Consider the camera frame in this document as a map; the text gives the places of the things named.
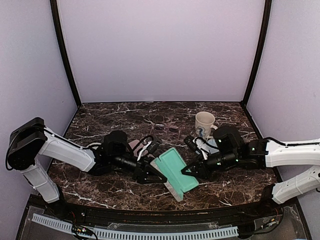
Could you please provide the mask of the pink glasses case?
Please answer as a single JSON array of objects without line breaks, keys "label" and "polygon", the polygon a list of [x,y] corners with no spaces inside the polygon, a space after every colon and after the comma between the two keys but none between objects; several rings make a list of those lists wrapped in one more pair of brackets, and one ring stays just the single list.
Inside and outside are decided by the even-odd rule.
[{"label": "pink glasses case", "polygon": [[140,149],[140,148],[142,148],[144,146],[143,143],[141,143],[140,140],[138,140],[138,139],[135,139],[135,140],[131,141],[129,143],[129,145],[130,145],[130,147],[132,148],[133,151],[136,151],[136,150],[138,150],[138,149]]}]

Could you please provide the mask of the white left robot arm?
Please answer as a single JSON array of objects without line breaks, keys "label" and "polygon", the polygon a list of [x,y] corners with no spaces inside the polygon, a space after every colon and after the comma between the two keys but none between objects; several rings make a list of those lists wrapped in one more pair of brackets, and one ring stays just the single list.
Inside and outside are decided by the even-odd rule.
[{"label": "white left robot arm", "polygon": [[103,176],[114,168],[121,168],[131,172],[139,184],[167,181],[167,177],[151,165],[151,157],[134,155],[128,136],[122,130],[105,135],[102,143],[83,147],[56,134],[45,126],[42,118],[36,117],[11,133],[5,164],[9,171],[21,172],[60,218],[67,218],[71,208],[62,200],[63,195],[38,156],[59,160],[92,176]]}]

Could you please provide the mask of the grey glasses case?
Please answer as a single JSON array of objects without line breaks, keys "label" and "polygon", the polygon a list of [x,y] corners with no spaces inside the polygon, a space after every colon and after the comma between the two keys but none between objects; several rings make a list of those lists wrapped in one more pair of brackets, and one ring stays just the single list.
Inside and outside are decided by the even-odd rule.
[{"label": "grey glasses case", "polygon": [[150,165],[167,178],[164,185],[177,202],[183,201],[185,193],[199,186],[195,177],[182,174],[181,170],[187,165],[174,147],[159,155]]}]

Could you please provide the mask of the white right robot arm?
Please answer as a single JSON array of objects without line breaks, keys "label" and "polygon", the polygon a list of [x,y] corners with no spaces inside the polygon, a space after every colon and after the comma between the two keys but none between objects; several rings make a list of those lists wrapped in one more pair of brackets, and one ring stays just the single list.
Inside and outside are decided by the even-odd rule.
[{"label": "white right robot arm", "polygon": [[266,217],[275,205],[320,187],[320,141],[281,142],[272,137],[244,142],[234,126],[222,126],[213,132],[218,151],[198,156],[181,173],[199,179],[208,179],[214,172],[240,167],[247,170],[279,166],[309,166],[306,171],[283,182],[263,189],[255,213]]}]

